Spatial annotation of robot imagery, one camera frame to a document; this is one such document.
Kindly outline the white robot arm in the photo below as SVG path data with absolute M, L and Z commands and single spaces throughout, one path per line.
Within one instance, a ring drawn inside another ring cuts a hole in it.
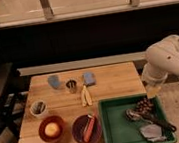
M 169 73 L 179 76 L 179 35 L 171 34 L 152 44 L 147 48 L 145 57 L 141 78 L 147 84 L 147 97 L 154 98 Z

